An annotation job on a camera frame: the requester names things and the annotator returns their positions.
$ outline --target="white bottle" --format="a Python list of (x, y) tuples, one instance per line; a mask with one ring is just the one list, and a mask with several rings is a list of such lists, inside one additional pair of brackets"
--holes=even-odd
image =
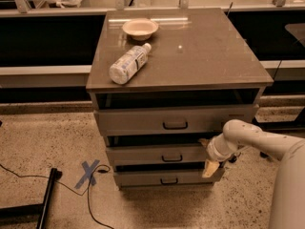
[(145, 65), (151, 48), (151, 44), (145, 43), (142, 47), (134, 46), (121, 56), (109, 69), (112, 81), (121, 85), (128, 82)]

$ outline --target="cabinet top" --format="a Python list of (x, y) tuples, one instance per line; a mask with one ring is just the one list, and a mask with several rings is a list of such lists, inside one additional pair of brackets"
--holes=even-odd
[[(159, 30), (146, 41), (126, 35), (123, 24), (149, 18)], [(135, 45), (150, 43), (146, 65), (125, 85), (109, 77), (110, 66)], [(89, 92), (257, 88), (273, 80), (221, 9), (108, 11), (99, 38)]]

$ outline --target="white bowl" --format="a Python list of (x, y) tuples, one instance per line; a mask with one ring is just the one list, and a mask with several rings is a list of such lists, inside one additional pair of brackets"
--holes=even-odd
[(159, 25), (150, 19), (132, 19), (123, 25), (124, 33), (130, 35), (134, 40), (144, 41), (149, 39)]

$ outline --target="cabinet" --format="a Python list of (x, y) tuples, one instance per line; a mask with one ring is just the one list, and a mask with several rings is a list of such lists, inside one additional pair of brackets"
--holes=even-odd
[[(109, 67), (137, 42), (121, 27), (149, 18), (159, 30), (148, 63), (125, 85)], [(119, 187), (214, 183), (203, 178), (199, 138), (230, 119), (251, 122), (273, 80), (221, 9), (118, 10), (105, 18), (87, 83)]]

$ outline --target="concrete floor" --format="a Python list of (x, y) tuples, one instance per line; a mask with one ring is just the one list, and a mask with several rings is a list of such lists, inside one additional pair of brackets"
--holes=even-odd
[[(60, 182), (82, 193), (88, 181), (82, 163), (108, 164), (90, 103), (0, 105), (0, 163), (19, 175), (49, 176), (63, 172)], [(116, 229), (129, 228), (267, 228), (279, 162), (245, 150), (227, 163), (224, 177), (213, 187), (203, 185), (137, 187), (118, 190), (107, 174), (95, 174), (90, 201), (94, 216)], [(0, 207), (40, 203), (47, 180), (18, 178), (0, 170)], [(36, 222), (0, 228), (35, 228)], [(87, 194), (80, 197), (56, 183), (46, 228), (106, 228), (92, 219)]]

